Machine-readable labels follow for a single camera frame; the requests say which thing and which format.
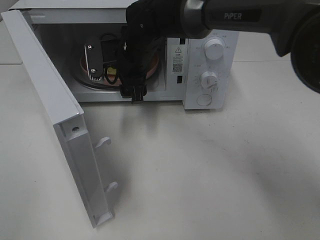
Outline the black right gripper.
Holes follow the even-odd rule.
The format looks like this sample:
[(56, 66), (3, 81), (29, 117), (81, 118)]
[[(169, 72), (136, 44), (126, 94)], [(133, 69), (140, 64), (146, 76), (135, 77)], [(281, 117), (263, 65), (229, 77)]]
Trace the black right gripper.
[(147, 93), (148, 66), (160, 46), (160, 36), (142, 27), (127, 25), (121, 29), (116, 54), (117, 74), (122, 98), (131, 98), (132, 104), (144, 101)]

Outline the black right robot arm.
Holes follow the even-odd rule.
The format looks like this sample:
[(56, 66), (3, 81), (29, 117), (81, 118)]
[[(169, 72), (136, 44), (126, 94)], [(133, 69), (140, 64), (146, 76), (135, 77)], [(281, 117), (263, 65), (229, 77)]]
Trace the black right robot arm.
[(120, 94), (132, 102), (147, 93), (147, 67), (163, 39), (203, 39), (212, 30), (268, 34), (278, 56), (290, 55), (301, 82), (320, 90), (317, 0), (137, 0), (125, 18), (116, 70)]

